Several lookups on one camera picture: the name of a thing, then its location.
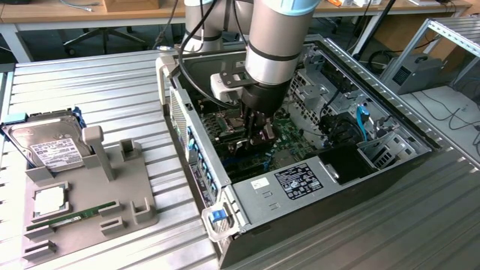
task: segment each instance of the blue cable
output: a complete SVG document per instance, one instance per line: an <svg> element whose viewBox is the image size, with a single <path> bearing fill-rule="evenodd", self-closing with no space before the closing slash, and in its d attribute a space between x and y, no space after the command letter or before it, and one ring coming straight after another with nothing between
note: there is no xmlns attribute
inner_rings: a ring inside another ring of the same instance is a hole
<svg viewBox="0 0 480 270"><path fill-rule="evenodd" d="M362 133L362 139L366 141L366 130L361 123L361 115L369 115L365 106L357 106L357 124Z"/></svg>

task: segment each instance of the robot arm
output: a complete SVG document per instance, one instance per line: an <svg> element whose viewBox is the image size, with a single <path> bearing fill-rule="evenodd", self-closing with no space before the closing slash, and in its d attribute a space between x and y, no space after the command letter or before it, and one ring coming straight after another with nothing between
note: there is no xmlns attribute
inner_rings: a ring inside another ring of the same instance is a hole
<svg viewBox="0 0 480 270"><path fill-rule="evenodd" d="M186 36L198 28L203 11L214 5L202 28L183 39L185 51L214 51L222 48L222 31L249 34L245 73L253 82L242 87L241 111L249 144L273 140L273 114L294 74L314 7L319 0L185 0Z"/></svg>

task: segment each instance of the warning label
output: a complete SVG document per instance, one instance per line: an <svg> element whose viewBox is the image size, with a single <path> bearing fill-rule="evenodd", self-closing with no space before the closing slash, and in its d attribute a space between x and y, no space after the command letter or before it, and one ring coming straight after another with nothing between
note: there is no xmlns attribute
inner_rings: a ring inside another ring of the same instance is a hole
<svg viewBox="0 0 480 270"><path fill-rule="evenodd" d="M306 163L302 163L274 174L281 187L290 200L305 196L307 193L322 188L318 179L314 177Z"/></svg>
<svg viewBox="0 0 480 270"><path fill-rule="evenodd" d="M49 169L81 161L79 152L70 138L39 143L30 148Z"/></svg>

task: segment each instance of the hard drive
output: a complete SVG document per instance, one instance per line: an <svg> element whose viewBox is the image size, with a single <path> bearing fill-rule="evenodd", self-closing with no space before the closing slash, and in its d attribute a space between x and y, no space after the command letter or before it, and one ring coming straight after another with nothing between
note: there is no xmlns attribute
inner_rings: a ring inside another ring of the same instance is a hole
<svg viewBox="0 0 480 270"><path fill-rule="evenodd" d="M45 166L59 172L82 166L91 149L81 140L79 110L66 109L42 114L13 114L5 117L1 133L23 155L31 168Z"/></svg>

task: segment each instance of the metal workbench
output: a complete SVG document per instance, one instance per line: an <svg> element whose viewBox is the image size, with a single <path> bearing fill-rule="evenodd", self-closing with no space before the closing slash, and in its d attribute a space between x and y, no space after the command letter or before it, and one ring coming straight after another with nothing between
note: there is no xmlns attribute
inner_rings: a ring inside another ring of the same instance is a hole
<svg viewBox="0 0 480 270"><path fill-rule="evenodd" d="M2 115L77 105L103 144L142 146L159 222L33 269L215 269L166 131L157 94L157 52L17 65L5 79ZM18 269L25 162L1 147L0 269ZM438 154L379 196L230 269L474 269L480 267L480 172L455 150Z"/></svg>

